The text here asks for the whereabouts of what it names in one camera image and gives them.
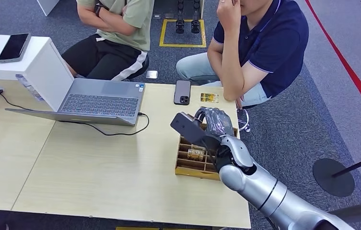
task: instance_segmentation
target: laptop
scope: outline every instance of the laptop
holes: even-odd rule
[[[5,109],[56,121],[135,126],[145,84],[76,78],[57,112]]]

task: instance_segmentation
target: laptop keyboard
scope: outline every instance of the laptop keyboard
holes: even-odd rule
[[[62,113],[123,116],[137,115],[138,98],[69,94]]]

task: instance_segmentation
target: black watch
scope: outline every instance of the black watch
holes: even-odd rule
[[[104,5],[103,5],[102,3],[97,3],[97,4],[95,5],[94,13],[95,13],[95,15],[96,15],[97,17],[100,17],[99,14],[100,14],[101,8],[104,8]]]

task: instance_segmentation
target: gray jeans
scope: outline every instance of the gray jeans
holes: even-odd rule
[[[181,59],[176,64],[176,70],[181,77],[191,82],[199,83],[199,81],[215,81],[203,86],[222,86],[219,77],[211,68],[207,53],[188,56]],[[261,83],[258,83],[244,94],[244,101],[241,101],[241,104],[242,106],[250,106],[264,103],[269,99],[270,98],[267,97]]]

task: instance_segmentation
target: navy polo shirt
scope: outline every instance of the navy polo shirt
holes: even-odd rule
[[[259,24],[249,30],[247,17],[241,17],[239,37],[240,65],[250,62],[267,72],[261,81],[267,97],[275,97],[299,75],[304,50],[309,38],[309,26],[298,4],[292,0],[273,0]],[[220,23],[214,39],[224,43],[224,29]]]

